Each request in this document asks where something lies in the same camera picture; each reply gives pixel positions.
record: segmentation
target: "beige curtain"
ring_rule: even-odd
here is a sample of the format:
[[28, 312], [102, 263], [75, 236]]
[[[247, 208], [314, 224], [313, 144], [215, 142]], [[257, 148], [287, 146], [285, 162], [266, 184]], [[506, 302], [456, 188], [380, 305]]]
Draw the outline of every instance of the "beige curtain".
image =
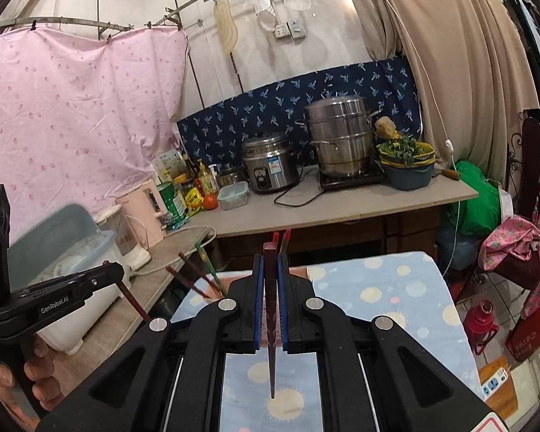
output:
[[392, 58], [402, 50], [398, 31], [384, 0], [352, 0], [366, 33], [366, 48], [373, 60]]
[[390, 0], [418, 86], [424, 136], [444, 164], [468, 159], [503, 182], [508, 135], [538, 108], [516, 27], [499, 0]]

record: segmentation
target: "silver screw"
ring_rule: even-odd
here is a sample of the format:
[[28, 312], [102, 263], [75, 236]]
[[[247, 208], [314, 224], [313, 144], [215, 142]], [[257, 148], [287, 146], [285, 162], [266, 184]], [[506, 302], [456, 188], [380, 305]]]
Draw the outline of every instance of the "silver screw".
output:
[[376, 325], [376, 327], [383, 330], [389, 330], [394, 326], [394, 322], [390, 317], [378, 317], [374, 324]]
[[150, 329], [152, 331], [164, 331], [168, 326], [168, 322], [165, 319], [153, 319], [150, 322]]
[[218, 302], [218, 308], [225, 311], [234, 310], [236, 308], [236, 301], [234, 299], [222, 299]]
[[318, 299], [318, 297], [311, 297], [306, 301], [306, 307], [311, 310], [320, 310], [322, 307], [324, 307], [324, 301], [322, 299]]

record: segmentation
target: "white wall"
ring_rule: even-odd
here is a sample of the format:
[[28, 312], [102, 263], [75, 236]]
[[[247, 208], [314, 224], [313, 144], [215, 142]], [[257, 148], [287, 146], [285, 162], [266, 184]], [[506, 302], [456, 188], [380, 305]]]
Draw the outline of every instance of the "white wall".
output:
[[[178, 0], [178, 4], [187, 1]], [[252, 0], [229, 1], [238, 28], [234, 61], [245, 91], [310, 71], [370, 60], [351, 0], [312, 0], [312, 8], [305, 12], [292, 12], [282, 0], [274, 0], [282, 22], [296, 19], [305, 27], [306, 38], [297, 42], [277, 41], [272, 33], [263, 31], [256, 21]], [[174, 0], [100, 0], [100, 20], [140, 27], [162, 18], [166, 6], [176, 7]], [[183, 101], [176, 119], [203, 108], [196, 81], [205, 106], [240, 94], [231, 59], [222, 52], [212, 11], [212, 1], [200, 0], [181, 12], [196, 77], [187, 63]], [[22, 16], [48, 15], [96, 19], [96, 0], [33, 0]], [[93, 27], [61, 29], [97, 37]]]

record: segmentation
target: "tomato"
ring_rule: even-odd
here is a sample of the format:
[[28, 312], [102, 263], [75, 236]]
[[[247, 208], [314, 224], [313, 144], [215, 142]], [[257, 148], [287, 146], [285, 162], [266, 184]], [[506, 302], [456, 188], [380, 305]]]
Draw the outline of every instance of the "tomato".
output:
[[214, 193], [207, 194], [204, 197], [204, 203], [202, 203], [202, 206], [206, 210], [215, 210], [218, 208], [218, 199], [216, 198], [216, 195]]

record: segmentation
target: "red bag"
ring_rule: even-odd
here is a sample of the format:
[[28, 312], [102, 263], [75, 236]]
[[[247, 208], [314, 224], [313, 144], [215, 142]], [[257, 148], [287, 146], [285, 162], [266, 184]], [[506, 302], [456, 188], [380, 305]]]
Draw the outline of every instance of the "red bag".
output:
[[527, 360], [540, 347], [540, 307], [527, 319], [520, 319], [508, 334], [506, 347], [514, 359]]

